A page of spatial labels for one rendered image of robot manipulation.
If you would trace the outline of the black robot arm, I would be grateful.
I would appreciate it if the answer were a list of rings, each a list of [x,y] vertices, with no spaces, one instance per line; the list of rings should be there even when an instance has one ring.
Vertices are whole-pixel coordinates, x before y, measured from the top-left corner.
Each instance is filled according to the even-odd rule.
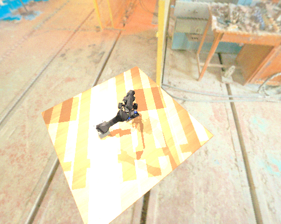
[[[133,101],[135,100],[134,94],[135,94],[135,91],[133,91],[133,90],[130,90],[129,92],[127,92],[127,95],[123,99],[124,103],[126,104],[125,107],[122,107],[118,111],[116,117],[114,117],[113,119],[111,119],[108,122],[104,121],[103,123],[96,125],[95,129],[98,132],[100,132],[101,134],[105,134],[109,130],[109,127],[113,126],[114,124],[116,124],[118,122],[124,122],[124,121],[128,120],[128,118],[131,115],[131,111],[133,109]],[[125,108],[125,111],[122,110],[123,108]]]

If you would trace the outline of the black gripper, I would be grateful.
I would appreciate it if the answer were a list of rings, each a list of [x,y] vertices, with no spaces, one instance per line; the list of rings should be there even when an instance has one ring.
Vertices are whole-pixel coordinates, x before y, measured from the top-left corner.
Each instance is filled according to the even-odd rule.
[[[124,107],[125,105],[126,105],[126,104],[119,103],[119,104],[118,104],[118,109]],[[137,103],[134,103],[134,104],[133,104],[133,109],[134,109],[134,110],[137,110],[137,109],[138,109],[138,104],[137,104]]]

